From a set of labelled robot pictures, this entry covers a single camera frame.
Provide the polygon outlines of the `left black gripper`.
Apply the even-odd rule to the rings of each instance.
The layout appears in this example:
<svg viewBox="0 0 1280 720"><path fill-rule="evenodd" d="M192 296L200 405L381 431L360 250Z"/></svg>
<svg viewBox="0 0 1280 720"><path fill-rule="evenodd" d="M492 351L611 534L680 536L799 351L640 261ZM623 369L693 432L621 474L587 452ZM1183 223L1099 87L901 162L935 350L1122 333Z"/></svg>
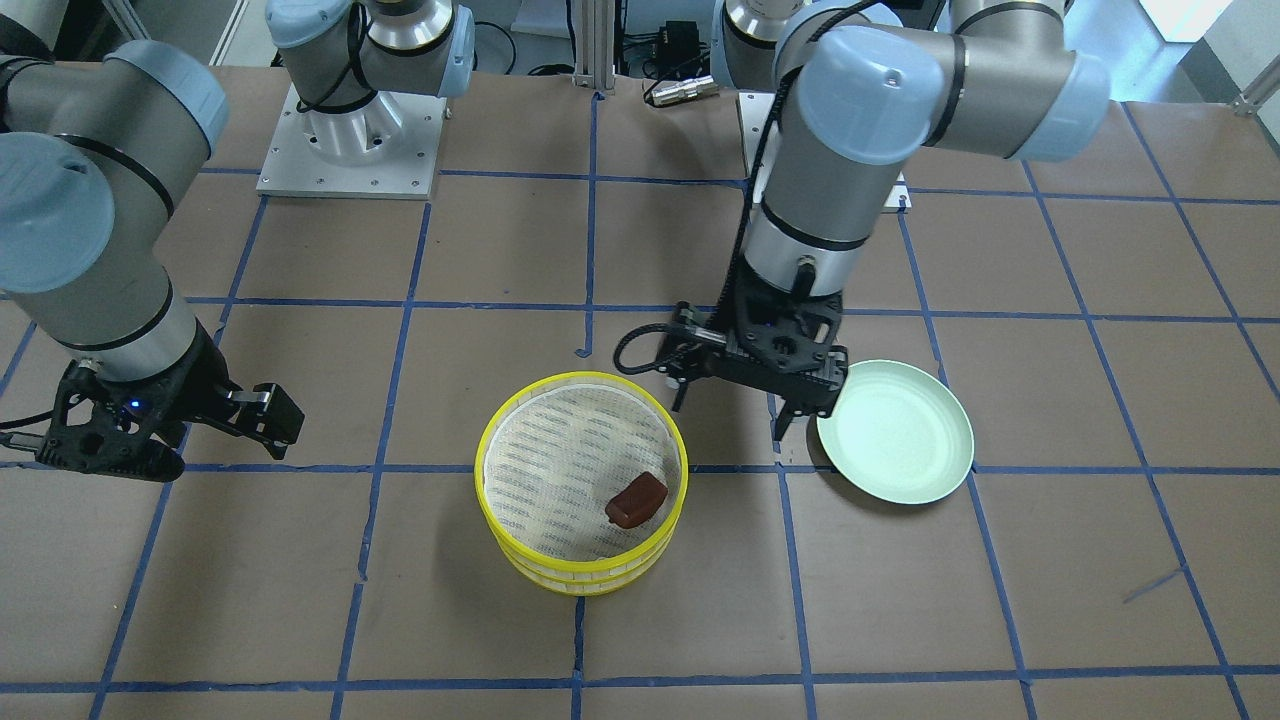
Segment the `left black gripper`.
<svg viewBox="0 0 1280 720"><path fill-rule="evenodd" d="M835 342L842 296L817 297L815 287L815 263L795 263L782 290L740 264L714 311L680 301L668 319L627 332L614 347L614 369L672 379L672 413L703 378L774 395L783 406L773 441L782 441L795 416L828 416L849 377L849 351Z"/></svg>

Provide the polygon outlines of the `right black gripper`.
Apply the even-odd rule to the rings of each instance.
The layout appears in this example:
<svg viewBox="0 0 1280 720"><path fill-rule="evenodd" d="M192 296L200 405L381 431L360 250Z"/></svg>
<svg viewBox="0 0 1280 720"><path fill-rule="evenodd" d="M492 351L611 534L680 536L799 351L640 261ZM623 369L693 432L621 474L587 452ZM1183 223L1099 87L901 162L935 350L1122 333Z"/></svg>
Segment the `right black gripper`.
<svg viewBox="0 0 1280 720"><path fill-rule="evenodd" d="M247 437L283 461L305 413L279 384L236 384L198 325L173 366L142 380L106 380L88 361L70 361L52 409L4 421L1 442L50 468L165 483L186 469L177 448L191 423Z"/></svg>

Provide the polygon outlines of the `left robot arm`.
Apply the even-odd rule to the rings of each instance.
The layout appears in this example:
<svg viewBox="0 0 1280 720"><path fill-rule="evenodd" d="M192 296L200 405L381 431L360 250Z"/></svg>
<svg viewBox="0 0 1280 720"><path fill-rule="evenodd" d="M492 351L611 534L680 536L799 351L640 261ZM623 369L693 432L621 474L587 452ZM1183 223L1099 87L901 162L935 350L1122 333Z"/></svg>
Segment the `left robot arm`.
<svg viewBox="0 0 1280 720"><path fill-rule="evenodd" d="M1065 44L1065 1L952 1L948 32L884 23L873 1L718 1L710 64L771 92L724 286L630 331L613 364L680 389L721 378L782 400L773 437L828 416L850 374L842 292L919 149L1016 161L1078 155L1112 78Z"/></svg>

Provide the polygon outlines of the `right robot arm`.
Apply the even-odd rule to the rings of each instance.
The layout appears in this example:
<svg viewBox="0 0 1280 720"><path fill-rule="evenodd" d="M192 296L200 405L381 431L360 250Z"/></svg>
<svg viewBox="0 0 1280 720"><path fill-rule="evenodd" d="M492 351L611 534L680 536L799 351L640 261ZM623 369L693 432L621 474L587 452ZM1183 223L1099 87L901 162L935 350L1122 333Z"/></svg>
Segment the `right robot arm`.
<svg viewBox="0 0 1280 720"><path fill-rule="evenodd" d="M457 1L270 1L292 91L259 191L424 199L445 101L465 94L475 22ZM154 245L228 118L212 72L150 38L93 69L26 55L3 18L3 292L69 354L46 413L3 445L50 468L177 479L189 425L283 459L305 414L283 387L248 389Z"/></svg>

